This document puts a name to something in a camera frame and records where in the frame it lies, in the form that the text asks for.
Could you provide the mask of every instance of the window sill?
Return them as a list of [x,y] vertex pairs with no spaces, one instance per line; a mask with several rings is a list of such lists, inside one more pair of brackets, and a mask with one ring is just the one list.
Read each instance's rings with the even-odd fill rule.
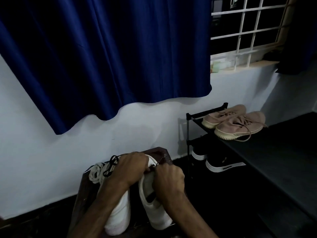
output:
[[224,69],[221,69],[218,73],[211,73],[210,77],[217,76],[217,75],[235,74],[237,72],[246,71],[246,70],[255,69],[255,68],[262,68],[269,65],[276,65],[278,63],[279,62],[277,61],[262,60],[262,61],[250,63],[249,67],[246,67],[245,64],[239,65],[236,67],[236,70],[234,70],[234,67],[224,68]]

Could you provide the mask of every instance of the hand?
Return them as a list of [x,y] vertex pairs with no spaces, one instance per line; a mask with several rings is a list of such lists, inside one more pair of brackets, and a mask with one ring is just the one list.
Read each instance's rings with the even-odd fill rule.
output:
[[109,179],[123,182],[129,188],[142,178],[143,173],[148,170],[148,163],[149,157],[141,152],[122,155]]
[[164,208],[184,195],[184,178],[182,169],[175,165],[165,163],[156,166],[153,188]]

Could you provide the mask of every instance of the black shoe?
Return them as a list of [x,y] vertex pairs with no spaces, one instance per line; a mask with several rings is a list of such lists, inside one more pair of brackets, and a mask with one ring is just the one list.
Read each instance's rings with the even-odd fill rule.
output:
[[192,156],[196,160],[207,159],[208,147],[210,147],[210,135],[206,134],[195,140],[195,143],[192,144],[193,152]]
[[218,152],[217,154],[208,154],[206,160],[206,167],[211,172],[223,172],[228,169],[244,166],[245,163],[242,162],[241,158],[233,153]]

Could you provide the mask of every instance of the curtain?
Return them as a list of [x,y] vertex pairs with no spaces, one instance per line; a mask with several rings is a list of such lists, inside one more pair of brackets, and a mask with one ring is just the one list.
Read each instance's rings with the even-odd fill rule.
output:
[[296,75],[307,69],[317,51],[317,0],[297,0],[277,73]]
[[211,91],[210,0],[0,0],[0,54],[56,134]]

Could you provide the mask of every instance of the shoe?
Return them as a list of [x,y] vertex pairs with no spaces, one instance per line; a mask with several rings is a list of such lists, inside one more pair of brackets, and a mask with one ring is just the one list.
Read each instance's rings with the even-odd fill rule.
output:
[[230,118],[244,115],[247,109],[243,104],[238,104],[220,112],[210,113],[203,118],[202,125],[206,128],[215,128],[218,124]]
[[228,169],[244,165],[245,163],[243,163],[241,159],[235,155],[215,156],[208,154],[206,160],[206,167],[214,173],[223,172]]
[[[149,155],[148,157],[148,166],[156,166],[157,161]],[[142,176],[139,181],[139,194],[151,226],[156,230],[164,230],[169,227],[173,221],[164,210],[163,205],[156,199],[155,192],[152,188],[154,175],[155,172],[151,171]]]
[[234,140],[238,137],[249,135],[247,141],[252,134],[262,130],[265,125],[265,115],[260,111],[250,112],[243,116],[230,118],[219,124],[215,129],[215,135],[224,140]]
[[[95,164],[92,168],[90,168],[89,180],[91,180],[94,184],[100,183],[101,188],[104,180],[112,174],[118,161],[119,156],[112,156],[109,162]],[[130,191],[127,190],[110,214],[105,225],[105,232],[109,236],[122,234],[128,228],[130,218]]]
[[197,141],[192,144],[193,151],[192,156],[196,160],[205,160],[207,159],[207,153],[208,153],[208,147],[210,146],[208,144],[210,135],[206,134],[200,138],[197,139]]

